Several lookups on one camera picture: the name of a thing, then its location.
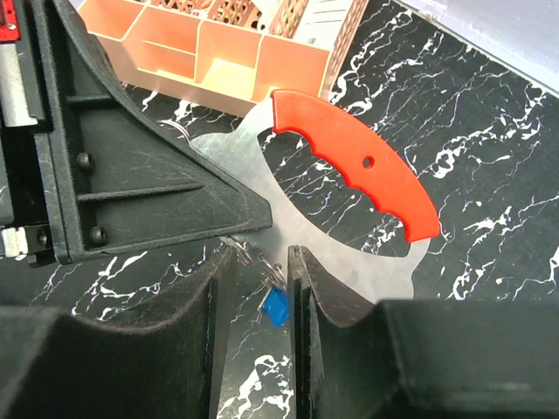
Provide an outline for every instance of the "orange saw handle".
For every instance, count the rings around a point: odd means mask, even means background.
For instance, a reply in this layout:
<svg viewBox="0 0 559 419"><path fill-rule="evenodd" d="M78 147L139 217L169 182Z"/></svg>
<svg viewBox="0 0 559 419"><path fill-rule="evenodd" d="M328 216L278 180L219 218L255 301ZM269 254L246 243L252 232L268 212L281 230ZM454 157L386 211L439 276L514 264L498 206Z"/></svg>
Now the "orange saw handle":
<svg viewBox="0 0 559 419"><path fill-rule="evenodd" d="M338 169L350 188L361 190L377 210L402 220L406 241L438 236L438 214L423 185L369 127L304 93L275 90L272 100L273 131L304 135L314 155Z"/></svg>

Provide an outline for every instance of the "organizer compartment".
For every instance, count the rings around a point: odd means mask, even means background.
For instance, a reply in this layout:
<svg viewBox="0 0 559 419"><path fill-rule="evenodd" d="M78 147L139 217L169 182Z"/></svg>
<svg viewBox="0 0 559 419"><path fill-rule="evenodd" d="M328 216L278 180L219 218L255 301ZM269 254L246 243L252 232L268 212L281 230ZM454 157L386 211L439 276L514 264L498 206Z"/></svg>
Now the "organizer compartment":
<svg viewBox="0 0 559 419"><path fill-rule="evenodd" d="M290 89L318 96L329 52L276 37L264 37L252 100L259 102L274 89Z"/></svg>
<svg viewBox="0 0 559 419"><path fill-rule="evenodd" d="M249 0L85 0L79 13L120 81L244 116L275 88L328 97L368 0L342 2L320 47L297 36L316 2L281 0L266 24Z"/></svg>
<svg viewBox="0 0 559 419"><path fill-rule="evenodd" d="M83 3L79 13L90 33L121 40L143 7L143 4L129 0L95 0Z"/></svg>
<svg viewBox="0 0 559 419"><path fill-rule="evenodd" d="M204 20L199 32L195 82L214 92L249 100L261 38L258 32Z"/></svg>

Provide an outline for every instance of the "black screw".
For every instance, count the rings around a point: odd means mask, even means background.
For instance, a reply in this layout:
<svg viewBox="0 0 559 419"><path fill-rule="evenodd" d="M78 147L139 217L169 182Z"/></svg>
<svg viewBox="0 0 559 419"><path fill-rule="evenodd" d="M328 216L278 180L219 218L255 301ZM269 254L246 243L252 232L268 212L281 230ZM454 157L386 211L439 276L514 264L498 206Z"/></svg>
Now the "black screw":
<svg viewBox="0 0 559 419"><path fill-rule="evenodd" d="M37 234L37 241L42 247L46 247L46 244L49 243L49 237L46 235L44 231L40 231Z"/></svg>
<svg viewBox="0 0 559 419"><path fill-rule="evenodd" d="M77 160L78 166L84 170L93 170L93 156L90 153L79 153Z"/></svg>
<svg viewBox="0 0 559 419"><path fill-rule="evenodd" d="M108 240L107 231L104 228L102 228L100 225L94 226L89 231L89 237L91 238L94 244L97 244L99 246L106 244Z"/></svg>

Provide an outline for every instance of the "black marble surface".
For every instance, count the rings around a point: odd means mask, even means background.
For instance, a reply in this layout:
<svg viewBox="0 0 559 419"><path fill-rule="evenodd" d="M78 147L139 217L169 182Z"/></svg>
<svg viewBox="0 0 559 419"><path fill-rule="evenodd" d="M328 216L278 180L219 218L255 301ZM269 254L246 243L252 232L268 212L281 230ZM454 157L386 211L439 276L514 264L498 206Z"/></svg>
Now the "black marble surface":
<svg viewBox="0 0 559 419"><path fill-rule="evenodd" d="M127 87L151 118L191 137L239 118ZM557 300L559 100L391 1L370 2L331 101L413 168L443 234L413 275L416 298ZM351 133L343 139L351 142ZM263 136L280 185L323 231L362 251L404 256L402 224L376 213L295 136ZM192 273L218 240L32 270L0 260L5 304L63 306L108 319ZM259 278L242 271L220 417L293 417L289 339L261 319Z"/></svg>

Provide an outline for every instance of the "white label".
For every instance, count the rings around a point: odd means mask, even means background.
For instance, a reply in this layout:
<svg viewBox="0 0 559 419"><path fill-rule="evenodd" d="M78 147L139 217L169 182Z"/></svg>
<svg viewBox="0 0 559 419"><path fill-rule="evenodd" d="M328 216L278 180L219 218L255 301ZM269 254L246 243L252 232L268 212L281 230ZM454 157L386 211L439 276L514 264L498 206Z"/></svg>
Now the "white label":
<svg viewBox="0 0 559 419"><path fill-rule="evenodd" d="M200 17L201 19L207 19L208 18L208 12L206 10L192 9L190 14L192 16Z"/></svg>
<svg viewBox="0 0 559 419"><path fill-rule="evenodd" d="M252 0L252 3L262 13L262 16L259 18L258 29L260 31L267 31L281 4L281 0Z"/></svg>
<svg viewBox="0 0 559 419"><path fill-rule="evenodd" d="M310 0L293 40L332 50L351 4L351 0Z"/></svg>
<svg viewBox="0 0 559 419"><path fill-rule="evenodd" d="M3 252L7 258L15 258L19 255L26 255L28 253L27 237L25 236L25 229L9 228L2 230L2 243Z"/></svg>

